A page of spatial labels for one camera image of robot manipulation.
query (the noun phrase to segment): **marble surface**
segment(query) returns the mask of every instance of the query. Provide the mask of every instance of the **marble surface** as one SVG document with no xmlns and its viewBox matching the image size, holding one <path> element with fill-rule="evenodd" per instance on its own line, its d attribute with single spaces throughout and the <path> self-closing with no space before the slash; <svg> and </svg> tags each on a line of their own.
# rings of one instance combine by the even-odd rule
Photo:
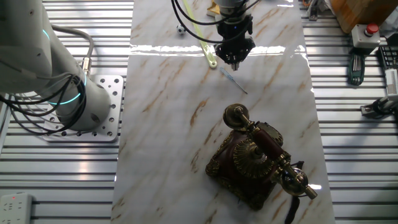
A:
<svg viewBox="0 0 398 224">
<path fill-rule="evenodd" d="M 211 20 L 210 0 L 189 2 L 198 20 Z M 232 103 L 275 127 L 321 188 L 300 199 L 294 223 L 335 223 L 297 2 L 262 1 L 252 15 L 257 47 L 239 70 L 217 59 L 246 95 L 209 68 L 199 41 L 176 33 L 170 1 L 135 1 L 112 224 L 284 223 L 292 196 L 281 186 L 255 212 L 205 174 L 231 131 L 222 114 Z M 215 26 L 201 30 L 220 40 Z"/>
</svg>

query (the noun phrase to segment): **electrical outlet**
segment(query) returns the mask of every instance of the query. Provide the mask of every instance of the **electrical outlet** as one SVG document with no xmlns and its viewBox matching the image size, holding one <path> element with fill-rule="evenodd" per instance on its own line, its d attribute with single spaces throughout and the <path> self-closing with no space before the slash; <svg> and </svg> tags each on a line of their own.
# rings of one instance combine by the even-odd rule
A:
<svg viewBox="0 0 398 224">
<path fill-rule="evenodd" d="M 27 193 L 0 198 L 0 224 L 29 224 L 32 196 Z"/>
</svg>

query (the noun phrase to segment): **power strip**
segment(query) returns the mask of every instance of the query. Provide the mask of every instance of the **power strip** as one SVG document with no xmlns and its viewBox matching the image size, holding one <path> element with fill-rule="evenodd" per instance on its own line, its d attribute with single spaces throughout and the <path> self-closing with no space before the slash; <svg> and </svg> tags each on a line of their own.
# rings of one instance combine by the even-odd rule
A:
<svg viewBox="0 0 398 224">
<path fill-rule="evenodd" d="M 32 196 L 27 193 L 0 198 L 0 224 L 29 224 Z"/>
<path fill-rule="evenodd" d="M 387 96 L 390 101 L 398 101 L 398 72 L 390 68 L 386 70 Z"/>
</svg>

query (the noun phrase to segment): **brass decoration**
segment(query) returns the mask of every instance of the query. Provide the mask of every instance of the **brass decoration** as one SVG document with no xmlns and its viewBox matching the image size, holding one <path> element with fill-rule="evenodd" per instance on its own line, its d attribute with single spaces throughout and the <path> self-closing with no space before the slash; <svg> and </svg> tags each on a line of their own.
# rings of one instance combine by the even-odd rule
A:
<svg viewBox="0 0 398 224">
<path fill-rule="evenodd" d="M 220 165 L 214 159 L 210 159 L 210 162 L 206 165 L 206 174 L 210 177 L 216 177 Z"/>
<path fill-rule="evenodd" d="M 256 144 L 250 139 L 241 141 L 234 150 L 234 164 L 237 170 L 247 178 L 261 178 L 267 175 L 273 166 L 273 162 L 267 159 L 265 154 L 257 155 Z"/>
<path fill-rule="evenodd" d="M 283 138 L 273 127 L 260 124 L 275 138 L 279 145 Z M 243 154 L 246 162 L 253 154 L 256 145 L 244 133 L 231 131 L 206 166 L 206 174 L 215 178 L 217 183 L 248 204 L 253 210 L 260 210 L 276 183 L 271 182 L 275 164 L 262 155 L 253 163 L 238 159 Z"/>
<path fill-rule="evenodd" d="M 223 120 L 233 131 L 207 164 L 207 175 L 253 210 L 262 208 L 276 183 L 296 197 L 317 196 L 305 173 L 290 164 L 291 155 L 282 149 L 283 137 L 275 128 L 249 120 L 248 109 L 237 103 L 224 110 Z"/>
</svg>

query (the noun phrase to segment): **ornate telephone base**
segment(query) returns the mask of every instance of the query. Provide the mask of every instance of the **ornate telephone base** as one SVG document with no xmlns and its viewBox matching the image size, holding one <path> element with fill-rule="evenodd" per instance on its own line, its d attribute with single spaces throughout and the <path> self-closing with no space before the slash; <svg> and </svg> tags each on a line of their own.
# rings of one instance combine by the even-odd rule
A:
<svg viewBox="0 0 398 224">
<path fill-rule="evenodd" d="M 278 145 L 283 137 L 267 123 L 258 123 Z M 284 152 L 290 161 L 290 155 Z M 274 161 L 259 152 L 256 144 L 240 131 L 231 131 L 206 166 L 206 174 L 247 203 L 253 210 L 260 210 L 275 187 L 271 177 L 277 166 Z"/>
</svg>

